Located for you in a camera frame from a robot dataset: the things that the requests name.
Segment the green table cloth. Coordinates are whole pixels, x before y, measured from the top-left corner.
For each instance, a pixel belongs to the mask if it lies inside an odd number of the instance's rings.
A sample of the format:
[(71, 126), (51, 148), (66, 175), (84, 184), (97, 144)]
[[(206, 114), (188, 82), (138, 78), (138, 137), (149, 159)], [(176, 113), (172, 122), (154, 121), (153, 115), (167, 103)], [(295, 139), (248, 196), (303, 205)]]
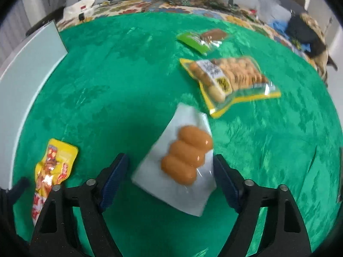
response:
[[(180, 33), (218, 28), (229, 37), (215, 59), (246, 56), (238, 102), (211, 117), (199, 83), (181, 65), (209, 59), (177, 40)], [(16, 227), (33, 234), (31, 208), (37, 164), (48, 142), (78, 148), (66, 187), (95, 178), (119, 153), (130, 158), (104, 219), (124, 256), (216, 256), (237, 212), (215, 183), (210, 160), (197, 181), (179, 185), (160, 168), (187, 125), (212, 135), (213, 153), (263, 187), (286, 185), (317, 248), (338, 214), (342, 129), (334, 103), (313, 67), (282, 44), (216, 19), (179, 13), (98, 17), (60, 33), (67, 55), (37, 96), (17, 147), (13, 180), (31, 186), (15, 205)]]

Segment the green snack packet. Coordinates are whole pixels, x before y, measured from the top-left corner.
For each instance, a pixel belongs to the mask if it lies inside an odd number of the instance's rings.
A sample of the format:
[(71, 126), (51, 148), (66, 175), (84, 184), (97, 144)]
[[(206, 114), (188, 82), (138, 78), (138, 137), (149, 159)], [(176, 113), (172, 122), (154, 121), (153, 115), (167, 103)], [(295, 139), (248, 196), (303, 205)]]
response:
[(177, 35), (176, 39), (201, 55), (207, 55), (218, 49), (228, 37), (225, 31), (215, 28), (202, 33), (184, 32)]

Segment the white packet with three sausages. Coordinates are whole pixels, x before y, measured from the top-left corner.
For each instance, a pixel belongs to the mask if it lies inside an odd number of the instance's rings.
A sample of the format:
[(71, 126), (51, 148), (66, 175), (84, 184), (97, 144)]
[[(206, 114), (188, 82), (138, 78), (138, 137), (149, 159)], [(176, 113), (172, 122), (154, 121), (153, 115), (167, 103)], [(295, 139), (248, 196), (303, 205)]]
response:
[(173, 208), (200, 217), (216, 189), (213, 147), (207, 115), (180, 103), (131, 180)]

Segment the white plastic bag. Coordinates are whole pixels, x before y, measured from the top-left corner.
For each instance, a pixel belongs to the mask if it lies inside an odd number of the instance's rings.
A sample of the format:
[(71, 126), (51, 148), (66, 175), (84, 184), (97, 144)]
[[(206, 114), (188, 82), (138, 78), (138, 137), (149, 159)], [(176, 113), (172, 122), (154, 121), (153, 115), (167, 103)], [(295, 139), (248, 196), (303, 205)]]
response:
[(63, 19), (70, 20), (78, 17), (80, 14), (91, 9), (95, 3), (95, 0), (81, 0), (73, 5), (67, 6), (63, 10)]

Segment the yellow peanut snack bag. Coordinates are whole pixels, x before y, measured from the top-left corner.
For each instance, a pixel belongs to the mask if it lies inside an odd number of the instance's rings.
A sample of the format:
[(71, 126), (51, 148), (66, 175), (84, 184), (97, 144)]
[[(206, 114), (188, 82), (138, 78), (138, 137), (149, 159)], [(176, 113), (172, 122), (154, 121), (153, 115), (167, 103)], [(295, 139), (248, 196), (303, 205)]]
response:
[(280, 98), (281, 92), (250, 56), (218, 59), (180, 59), (188, 75), (198, 82), (209, 114), (221, 117), (232, 105)]

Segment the yellow chicken foot snack packet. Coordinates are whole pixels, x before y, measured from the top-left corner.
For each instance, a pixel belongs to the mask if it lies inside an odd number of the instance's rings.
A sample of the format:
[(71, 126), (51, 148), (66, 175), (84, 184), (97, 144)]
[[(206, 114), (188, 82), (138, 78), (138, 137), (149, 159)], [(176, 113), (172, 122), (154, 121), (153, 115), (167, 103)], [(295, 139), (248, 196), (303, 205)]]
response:
[(45, 154), (34, 171), (35, 192), (31, 209), (34, 225), (53, 186), (61, 184), (70, 176), (77, 155), (76, 146), (57, 139), (49, 140)]

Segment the black bag on sofa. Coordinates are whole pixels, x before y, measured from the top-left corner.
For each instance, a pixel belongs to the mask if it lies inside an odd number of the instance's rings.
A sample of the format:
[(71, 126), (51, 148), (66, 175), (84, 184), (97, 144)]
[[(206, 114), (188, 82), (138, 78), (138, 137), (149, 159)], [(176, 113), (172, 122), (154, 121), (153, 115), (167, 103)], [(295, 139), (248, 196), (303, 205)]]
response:
[(288, 22), (286, 34), (301, 45), (309, 45), (310, 52), (305, 53), (316, 63), (321, 73), (326, 72), (327, 66), (338, 71), (336, 63), (329, 55), (324, 33), (318, 22), (308, 13), (293, 15)]

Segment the white foam box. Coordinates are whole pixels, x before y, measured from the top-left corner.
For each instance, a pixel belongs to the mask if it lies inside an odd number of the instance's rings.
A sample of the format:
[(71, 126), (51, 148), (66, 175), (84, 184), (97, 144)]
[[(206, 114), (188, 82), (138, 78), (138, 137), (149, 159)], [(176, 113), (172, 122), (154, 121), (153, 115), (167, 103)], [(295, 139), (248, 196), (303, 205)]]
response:
[(19, 138), (40, 90), (68, 54), (56, 23), (27, 37), (1, 67), (1, 187), (11, 188)]

